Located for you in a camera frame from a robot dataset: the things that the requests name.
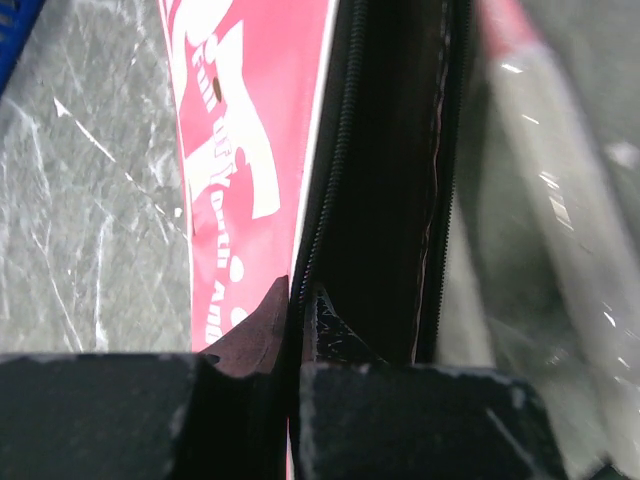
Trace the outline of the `blue plastic basket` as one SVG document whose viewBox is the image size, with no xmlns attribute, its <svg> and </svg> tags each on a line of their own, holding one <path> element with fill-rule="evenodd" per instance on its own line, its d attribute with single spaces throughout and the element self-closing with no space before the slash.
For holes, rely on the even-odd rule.
<svg viewBox="0 0 640 480">
<path fill-rule="evenodd" d="M 43 4 L 43 0 L 1 0 L 1 93 L 4 93 Z"/>
</svg>

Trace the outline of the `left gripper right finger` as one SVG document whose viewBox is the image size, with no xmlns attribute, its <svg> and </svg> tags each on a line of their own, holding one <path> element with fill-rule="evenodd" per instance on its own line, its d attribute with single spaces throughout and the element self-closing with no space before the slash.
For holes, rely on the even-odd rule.
<svg viewBox="0 0 640 480">
<path fill-rule="evenodd" d="M 563 479 L 540 396 L 489 368 L 393 366 L 336 314 L 326 290 L 305 312 L 299 479 Z"/>
</svg>

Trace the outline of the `pink racket cover bag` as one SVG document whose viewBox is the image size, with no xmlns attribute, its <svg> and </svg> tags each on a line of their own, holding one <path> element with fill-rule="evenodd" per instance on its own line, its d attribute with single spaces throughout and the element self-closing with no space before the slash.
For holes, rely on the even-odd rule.
<svg viewBox="0 0 640 480">
<path fill-rule="evenodd" d="M 467 1 L 163 1 L 191 347 L 259 326 L 277 280 L 383 359 L 434 355 Z"/>
</svg>

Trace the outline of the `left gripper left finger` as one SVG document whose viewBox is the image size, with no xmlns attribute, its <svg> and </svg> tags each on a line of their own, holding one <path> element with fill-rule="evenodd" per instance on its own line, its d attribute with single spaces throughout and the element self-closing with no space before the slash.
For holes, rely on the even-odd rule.
<svg viewBox="0 0 640 480">
<path fill-rule="evenodd" d="M 5 479 L 281 479 L 289 285 L 198 354 L 1 358 Z"/>
</svg>

